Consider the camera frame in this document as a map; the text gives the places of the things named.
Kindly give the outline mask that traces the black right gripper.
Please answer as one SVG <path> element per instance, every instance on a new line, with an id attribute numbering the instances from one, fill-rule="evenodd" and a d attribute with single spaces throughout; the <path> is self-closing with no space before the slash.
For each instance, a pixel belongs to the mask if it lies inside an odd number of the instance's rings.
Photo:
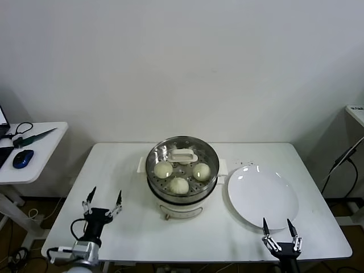
<path id="1" fill-rule="evenodd" d="M 299 237 L 296 228 L 287 220 L 292 242 L 276 242 L 270 235 L 266 219 L 263 217 L 263 238 L 264 245 L 272 251 L 272 255 L 279 259 L 279 267 L 284 273 L 299 273 L 297 258 L 301 252 L 302 237 Z"/>

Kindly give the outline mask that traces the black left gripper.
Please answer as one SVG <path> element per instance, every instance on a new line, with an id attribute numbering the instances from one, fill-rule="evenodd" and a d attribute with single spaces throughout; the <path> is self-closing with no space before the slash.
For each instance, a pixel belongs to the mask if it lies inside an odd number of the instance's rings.
<path id="1" fill-rule="evenodd" d="M 122 191 L 119 191 L 115 207 L 110 211 L 102 208 L 91 208 L 93 196 L 96 187 L 88 194 L 85 201 L 82 202 L 85 220 L 87 226 L 84 232 L 84 240 L 88 242 L 101 242 L 101 234 L 106 224 L 111 223 L 111 218 L 116 217 L 122 210 Z"/>

